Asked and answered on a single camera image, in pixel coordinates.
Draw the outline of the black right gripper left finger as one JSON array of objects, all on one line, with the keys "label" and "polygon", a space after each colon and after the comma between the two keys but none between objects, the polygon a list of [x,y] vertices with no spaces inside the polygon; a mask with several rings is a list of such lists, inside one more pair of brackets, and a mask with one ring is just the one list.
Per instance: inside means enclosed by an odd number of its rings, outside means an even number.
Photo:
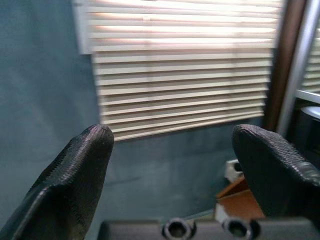
[{"label": "black right gripper left finger", "polygon": [[83,240],[101,197],[114,135],[105,124],[73,137],[0,230],[2,240]]}]

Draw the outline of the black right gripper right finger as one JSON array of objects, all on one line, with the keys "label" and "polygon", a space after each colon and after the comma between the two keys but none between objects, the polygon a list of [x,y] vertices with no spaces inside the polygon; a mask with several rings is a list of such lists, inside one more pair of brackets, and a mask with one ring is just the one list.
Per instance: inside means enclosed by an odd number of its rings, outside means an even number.
[{"label": "black right gripper right finger", "polygon": [[239,124],[232,146],[248,186],[267,217],[320,218],[320,171],[285,138]]}]

